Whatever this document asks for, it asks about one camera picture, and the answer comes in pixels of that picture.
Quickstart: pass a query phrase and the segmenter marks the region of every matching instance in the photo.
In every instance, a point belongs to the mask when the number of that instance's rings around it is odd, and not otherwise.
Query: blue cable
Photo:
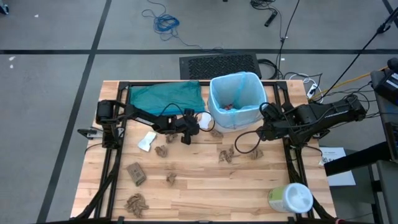
[[[158,3],[158,2],[152,2],[150,0],[147,0],[147,2],[151,3],[151,4],[157,4],[160,5],[164,8],[164,11],[159,15],[156,16],[155,13],[153,12],[152,9],[145,9],[141,12],[141,15],[143,17],[151,17],[154,18],[154,32],[159,34],[159,37],[161,40],[163,41],[168,41],[171,38],[176,38],[178,40],[181,41],[181,43],[183,43],[185,46],[187,47],[198,47],[201,50],[203,50],[204,52],[210,52],[212,50],[216,50],[216,49],[220,49],[220,50],[224,50],[222,47],[215,47],[213,49],[210,50],[204,50],[203,47],[201,47],[200,45],[197,44],[187,44],[185,43],[179,36],[178,34],[178,30],[177,27],[180,25],[180,21],[174,17],[171,16],[169,14],[166,14],[166,6]]]

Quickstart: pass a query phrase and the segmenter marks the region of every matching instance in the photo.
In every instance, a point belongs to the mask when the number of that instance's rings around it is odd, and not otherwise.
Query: trash bin
[[[267,95],[254,73],[239,72],[210,82],[208,108],[219,132],[242,130],[262,119],[259,106],[263,102]]]

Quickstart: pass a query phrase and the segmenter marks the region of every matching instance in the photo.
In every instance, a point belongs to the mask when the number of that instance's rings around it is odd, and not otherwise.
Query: white paper sheet
[[[320,147],[320,150],[323,153],[322,161],[320,161],[321,165],[346,156],[346,153],[342,147]],[[329,176],[328,182],[329,186],[356,185],[353,173],[351,171]]]
[[[152,141],[155,139],[156,137],[156,133],[152,132],[152,131],[148,131],[148,133],[145,135],[144,139],[141,140],[138,143],[138,147],[144,151],[149,152],[150,150],[150,144],[152,143]]]

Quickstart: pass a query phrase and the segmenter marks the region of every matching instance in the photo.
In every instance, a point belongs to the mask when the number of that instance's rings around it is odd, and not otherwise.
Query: white tissue
[[[138,147],[144,151],[149,152],[150,144],[155,139],[156,133],[152,131],[148,131],[147,135],[138,143]]]
[[[199,127],[202,129],[209,128],[209,122],[211,121],[211,116],[208,113],[201,114],[201,120],[199,121]]]

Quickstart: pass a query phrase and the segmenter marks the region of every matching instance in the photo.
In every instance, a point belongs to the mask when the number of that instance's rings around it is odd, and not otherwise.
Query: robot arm
[[[114,114],[114,107],[118,105],[124,109],[123,114]],[[119,133],[116,125],[125,119],[133,119],[142,124],[151,126],[159,134],[183,133],[181,142],[191,144],[191,136],[199,133],[199,124],[193,116],[194,110],[185,109],[181,118],[177,116],[156,116],[134,105],[125,105],[116,100],[103,100],[98,102],[95,121],[103,127],[103,147],[117,149],[120,147]]]
[[[302,146],[315,134],[320,138],[328,134],[328,128],[350,121],[361,121],[366,110],[356,95],[348,95],[340,101],[329,104],[310,103],[294,108],[284,104],[283,113],[274,103],[261,110],[264,124],[257,129],[263,141],[280,139],[289,135],[292,144]]]

